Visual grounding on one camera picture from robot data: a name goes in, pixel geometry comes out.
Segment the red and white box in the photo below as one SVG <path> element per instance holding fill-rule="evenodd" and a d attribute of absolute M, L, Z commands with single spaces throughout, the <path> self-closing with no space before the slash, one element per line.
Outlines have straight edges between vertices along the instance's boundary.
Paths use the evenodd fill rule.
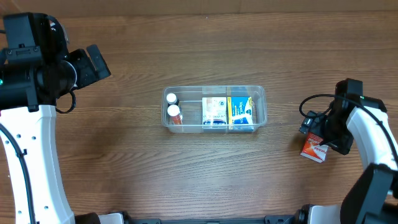
<path fill-rule="evenodd" d="M 322 163 L 326 159 L 328 146 L 321 145 L 323 138 L 313 133 L 308 133 L 300 155 L 315 162 Z"/>

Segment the black bottle white cap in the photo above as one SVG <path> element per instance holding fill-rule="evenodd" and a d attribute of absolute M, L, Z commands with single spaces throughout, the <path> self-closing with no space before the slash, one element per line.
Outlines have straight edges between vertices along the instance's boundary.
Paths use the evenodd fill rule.
<path fill-rule="evenodd" d="M 179 99 L 178 99 L 178 97 L 176 96 L 175 93 L 168 93 L 166 95 L 166 101 L 167 101 L 167 104 L 169 106 L 170 105 L 178 105 L 179 104 Z"/>

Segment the blue VapoDrops box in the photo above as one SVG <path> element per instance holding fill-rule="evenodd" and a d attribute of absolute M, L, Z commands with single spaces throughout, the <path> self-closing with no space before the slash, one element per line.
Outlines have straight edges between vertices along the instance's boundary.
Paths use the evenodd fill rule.
<path fill-rule="evenodd" d="M 227 97 L 228 124 L 253 124 L 252 98 L 249 96 Z"/>

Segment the orange bottle white cap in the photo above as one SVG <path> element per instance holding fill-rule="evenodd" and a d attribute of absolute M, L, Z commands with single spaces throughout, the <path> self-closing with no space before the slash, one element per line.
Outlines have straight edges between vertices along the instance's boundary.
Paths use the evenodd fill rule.
<path fill-rule="evenodd" d="M 177 125 L 182 124 L 182 114 L 181 114 L 179 106 L 170 105 L 167 108 L 167 114 L 169 115 L 169 117 L 172 120 L 173 124 L 177 124 Z"/>

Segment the white Hansaplast box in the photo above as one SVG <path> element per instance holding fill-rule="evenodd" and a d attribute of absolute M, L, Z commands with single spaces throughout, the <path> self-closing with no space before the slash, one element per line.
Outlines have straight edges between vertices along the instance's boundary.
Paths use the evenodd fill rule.
<path fill-rule="evenodd" d="M 202 123 L 212 126 L 227 124 L 226 97 L 202 98 Z"/>

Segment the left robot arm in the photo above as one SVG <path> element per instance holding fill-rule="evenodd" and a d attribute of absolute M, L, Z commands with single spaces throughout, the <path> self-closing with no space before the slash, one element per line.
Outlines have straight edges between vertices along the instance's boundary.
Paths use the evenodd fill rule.
<path fill-rule="evenodd" d="M 68 203 L 55 143 L 57 100 L 110 76 L 96 45 L 69 51 L 56 18 L 43 13 L 3 18 L 1 141 L 17 223 L 99 223 L 75 215 Z"/>

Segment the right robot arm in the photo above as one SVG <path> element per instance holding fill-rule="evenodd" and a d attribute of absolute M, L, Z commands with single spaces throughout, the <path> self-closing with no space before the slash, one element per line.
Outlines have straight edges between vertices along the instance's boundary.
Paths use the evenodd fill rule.
<path fill-rule="evenodd" d="M 363 174 L 338 205 L 305 205 L 289 223 L 397 223 L 397 141 L 382 100 L 364 96 L 363 83 L 338 82 L 326 111 L 304 113 L 301 155 L 323 162 L 328 149 L 347 155 L 357 145 Z"/>

